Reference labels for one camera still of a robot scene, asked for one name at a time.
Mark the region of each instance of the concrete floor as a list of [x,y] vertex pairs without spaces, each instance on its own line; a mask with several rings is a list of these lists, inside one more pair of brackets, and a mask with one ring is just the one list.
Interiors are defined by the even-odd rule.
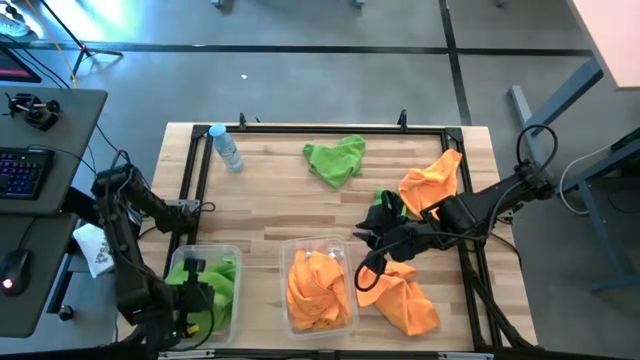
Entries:
[[[222,13],[207,0],[191,0],[188,7],[170,0],[49,3],[86,40],[445,46],[437,0],[368,0],[361,12],[346,0],[236,0],[231,12]],[[496,9],[491,0],[449,0],[449,8],[459,47],[588,46],[562,0],[508,0],[505,9]],[[48,27],[55,38],[64,39],[61,29]],[[48,38],[36,30],[40,38]],[[58,73],[68,74],[57,52],[33,53]],[[66,55],[73,60],[76,53]],[[472,123],[490,128],[502,176],[509,175],[515,163],[519,132],[507,88],[521,85],[535,109],[584,61],[559,56],[460,56]],[[393,123],[406,108],[411,124],[461,123],[447,55],[127,52],[115,62],[102,55],[85,61],[79,79],[82,88],[109,92],[100,124],[116,146],[129,151],[147,178],[153,176],[169,121],[236,121],[242,111],[263,122]],[[561,141],[551,165],[556,176],[571,160],[638,126],[640,94],[612,89],[605,76],[554,123]],[[112,151],[99,135],[91,144],[98,167],[106,167]],[[89,172],[81,168],[74,184],[87,190],[90,182]],[[514,232],[539,343],[551,350],[640,358],[635,349],[640,340],[640,291],[589,291],[591,281],[609,275],[589,221],[551,200],[518,213]],[[74,296],[68,300],[80,306]],[[110,323],[111,313],[92,309],[102,323]],[[92,346],[110,340],[106,326],[93,330],[60,326],[51,322],[39,327],[32,339],[0,341],[2,351],[47,348],[51,345],[44,339],[55,331],[85,334],[77,341],[73,336],[60,339],[56,346]],[[91,331],[93,336],[86,335]]]

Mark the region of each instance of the backlit keyboard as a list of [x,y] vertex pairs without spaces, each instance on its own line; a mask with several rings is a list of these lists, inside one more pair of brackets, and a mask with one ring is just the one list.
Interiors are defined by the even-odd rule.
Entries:
[[51,150],[0,148],[0,199],[36,200],[54,154]]

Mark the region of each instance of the green towel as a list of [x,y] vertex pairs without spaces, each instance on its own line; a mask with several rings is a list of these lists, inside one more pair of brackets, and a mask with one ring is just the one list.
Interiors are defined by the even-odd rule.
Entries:
[[[175,264],[173,270],[164,280],[169,285],[179,285],[187,280],[187,272],[183,270],[184,262]],[[233,306],[233,283],[236,278],[236,264],[233,259],[225,259],[221,263],[211,264],[198,273],[198,280],[205,282],[215,290],[213,297],[213,329],[217,330],[226,325],[231,320]],[[200,341],[209,331],[211,325],[211,315],[208,311],[192,313],[187,317],[187,321],[197,324],[199,331],[193,339]]]
[[362,173],[362,155],[366,141],[360,135],[351,135],[340,140],[336,147],[306,144],[302,154],[309,162],[309,171],[339,189],[349,176]]
[[[383,188],[377,188],[376,189],[376,194],[373,198],[373,206],[375,205],[380,205],[382,204],[382,192],[384,191]],[[402,216],[407,216],[407,205],[402,206],[402,212],[400,213],[400,215]]]

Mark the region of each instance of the clear plastic container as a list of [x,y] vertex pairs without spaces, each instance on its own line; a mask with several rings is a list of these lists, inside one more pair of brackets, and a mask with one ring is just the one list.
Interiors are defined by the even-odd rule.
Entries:
[[[221,329],[214,330],[209,340],[203,347],[225,347],[229,345],[238,332],[238,311],[240,302],[240,283],[242,281],[242,252],[232,245],[189,245],[179,247],[171,257],[171,268],[183,262],[185,259],[203,259],[206,266],[219,263],[225,259],[232,258],[236,263],[236,278],[233,284],[233,305],[231,306],[231,321]],[[191,340],[183,340],[179,347],[193,345]]]
[[[298,330],[293,327],[293,320],[287,304],[287,279],[289,269],[294,263],[298,250],[318,251],[324,254],[333,253],[336,260],[342,266],[345,275],[345,290],[351,307],[351,321],[347,326],[338,329],[327,330]],[[358,305],[356,292],[353,285],[351,264],[349,262],[349,248],[344,238],[338,235],[318,236],[304,239],[292,239],[283,241],[280,246],[280,284],[282,288],[282,312],[284,329],[287,335],[295,340],[307,340],[325,336],[344,336],[353,332],[358,326]]]

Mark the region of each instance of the orange towel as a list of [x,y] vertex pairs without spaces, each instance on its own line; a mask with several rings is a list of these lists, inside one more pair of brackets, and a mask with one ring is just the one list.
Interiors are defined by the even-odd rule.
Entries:
[[298,330],[345,327],[351,319],[342,266],[328,255],[296,252],[289,269],[287,303]]
[[[429,299],[415,281],[407,280],[416,269],[394,261],[387,262],[384,274],[376,286],[367,292],[358,291],[358,304],[375,304],[389,322],[409,336],[423,335],[440,326],[440,318]],[[373,271],[360,272],[360,284],[371,284]]]
[[409,169],[398,186],[402,201],[416,216],[420,211],[435,204],[458,190],[456,171],[462,154],[449,149],[424,170]]

